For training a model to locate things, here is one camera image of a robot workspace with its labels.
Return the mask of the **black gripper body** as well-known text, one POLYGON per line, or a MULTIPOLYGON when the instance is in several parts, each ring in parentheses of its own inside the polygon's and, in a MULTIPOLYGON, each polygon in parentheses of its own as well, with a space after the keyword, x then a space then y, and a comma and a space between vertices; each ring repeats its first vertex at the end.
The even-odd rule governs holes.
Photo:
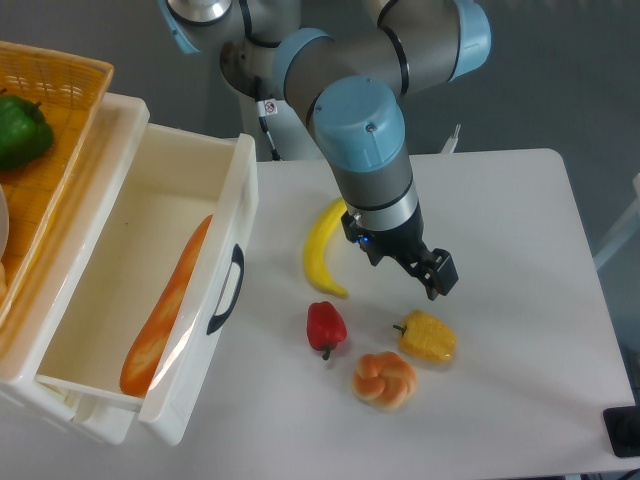
POLYGON ((431 253, 423 241, 424 223, 420 208, 391 230, 367 230, 359 226, 350 213, 342 215, 341 223, 347 240, 357 244, 373 266, 377 266, 384 257, 394 259, 402 267, 414 267, 431 260, 431 253))

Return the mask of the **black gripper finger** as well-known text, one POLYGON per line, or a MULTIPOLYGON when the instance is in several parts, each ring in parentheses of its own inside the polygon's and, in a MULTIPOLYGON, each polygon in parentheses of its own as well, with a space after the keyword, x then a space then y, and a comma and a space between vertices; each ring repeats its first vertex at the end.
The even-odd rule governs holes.
POLYGON ((443 249, 420 248, 401 256, 399 264, 422 284, 430 301, 447 296, 459 279, 451 254, 443 249))

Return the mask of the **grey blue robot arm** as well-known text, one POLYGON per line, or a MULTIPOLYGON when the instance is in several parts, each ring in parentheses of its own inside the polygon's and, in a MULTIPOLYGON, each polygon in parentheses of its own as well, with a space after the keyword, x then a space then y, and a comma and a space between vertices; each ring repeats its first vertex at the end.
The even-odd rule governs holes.
POLYGON ((399 100, 480 68, 491 28, 473 1, 371 1, 375 29, 348 42, 306 27, 298 1, 163 1, 179 48, 197 53, 227 39, 220 68, 251 98, 261 130, 280 100, 327 160, 346 210, 346 238, 372 264, 394 259, 425 288, 447 295, 458 274, 451 254, 429 248, 399 100))

